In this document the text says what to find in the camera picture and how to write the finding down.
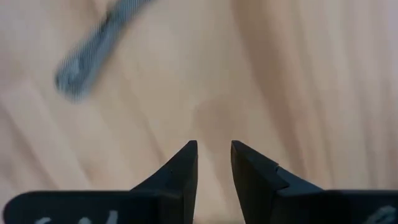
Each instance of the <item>black plastic jaw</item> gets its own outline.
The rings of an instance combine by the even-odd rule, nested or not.
[[[190,141],[131,191],[29,192],[12,199],[3,216],[6,224],[190,224],[197,182],[197,142]]]
[[[246,224],[397,223],[398,191],[322,190],[239,141],[231,162]]]

